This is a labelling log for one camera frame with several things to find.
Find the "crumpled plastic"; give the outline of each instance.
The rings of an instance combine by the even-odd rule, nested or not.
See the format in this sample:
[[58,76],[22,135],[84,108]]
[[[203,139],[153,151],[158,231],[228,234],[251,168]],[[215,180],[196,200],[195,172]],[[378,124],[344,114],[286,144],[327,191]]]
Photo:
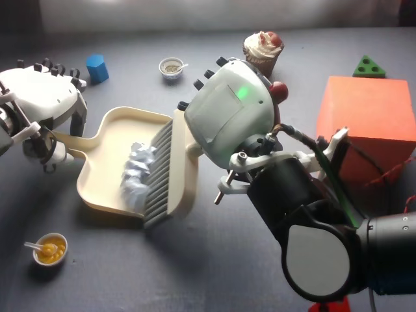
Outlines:
[[143,143],[133,143],[129,160],[125,163],[120,185],[122,198],[127,208],[135,213],[144,213],[146,197],[150,188],[143,180],[150,175],[150,165],[155,161],[156,148]]

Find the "yellow food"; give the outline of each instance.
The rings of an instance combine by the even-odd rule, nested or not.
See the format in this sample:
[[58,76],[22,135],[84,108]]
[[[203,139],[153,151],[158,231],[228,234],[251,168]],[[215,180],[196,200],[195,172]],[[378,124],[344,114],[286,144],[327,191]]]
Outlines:
[[[37,251],[38,260],[42,263],[50,264],[58,261],[65,252],[66,245],[65,240],[60,237],[49,237],[42,241],[42,251]],[[53,245],[58,247],[58,250],[55,252]]]

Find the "cupcake wrapper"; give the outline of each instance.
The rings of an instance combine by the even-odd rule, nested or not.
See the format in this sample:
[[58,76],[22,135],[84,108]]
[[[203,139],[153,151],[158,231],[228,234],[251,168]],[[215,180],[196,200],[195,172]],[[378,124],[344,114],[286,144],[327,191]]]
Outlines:
[[281,50],[274,58],[255,58],[246,50],[244,43],[242,45],[242,51],[246,57],[246,62],[255,66],[265,77],[269,78],[272,75],[274,65],[276,64],[276,61],[278,60],[278,57],[284,47],[285,45],[281,44]]

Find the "green triangular prism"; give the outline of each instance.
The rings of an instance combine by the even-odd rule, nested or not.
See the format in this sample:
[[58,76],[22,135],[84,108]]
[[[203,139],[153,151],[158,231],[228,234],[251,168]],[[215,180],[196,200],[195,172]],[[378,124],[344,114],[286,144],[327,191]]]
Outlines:
[[352,74],[353,77],[366,78],[385,78],[385,71],[379,67],[368,55],[364,55],[356,70]]

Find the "small white bowl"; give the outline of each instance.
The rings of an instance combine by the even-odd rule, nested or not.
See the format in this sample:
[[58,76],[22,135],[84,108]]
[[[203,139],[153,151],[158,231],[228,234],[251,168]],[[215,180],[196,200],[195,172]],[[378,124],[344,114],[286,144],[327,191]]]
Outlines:
[[177,57],[168,57],[159,63],[159,71],[162,73],[163,77],[168,80],[178,79],[182,76],[183,73],[183,68],[181,70],[178,70],[177,72],[175,71],[174,73],[169,73],[168,71],[166,71],[166,67],[172,65],[180,67],[183,65],[183,62]]
[[33,250],[33,259],[36,261],[36,263],[38,263],[42,267],[46,267],[46,266],[47,267],[54,267],[55,265],[58,265],[59,263],[63,262],[63,260],[66,257],[66,254],[68,253],[68,241],[66,240],[64,235],[59,234],[59,233],[46,234],[46,235],[42,236],[41,238],[39,238],[36,243],[39,244],[39,245],[42,245],[43,241],[50,238],[50,237],[59,237],[60,239],[63,239],[64,242],[65,242],[65,251],[64,251],[64,254],[62,255],[62,257],[58,259],[58,261],[55,261],[53,263],[43,263],[43,262],[39,261],[38,254],[36,253],[36,250]]

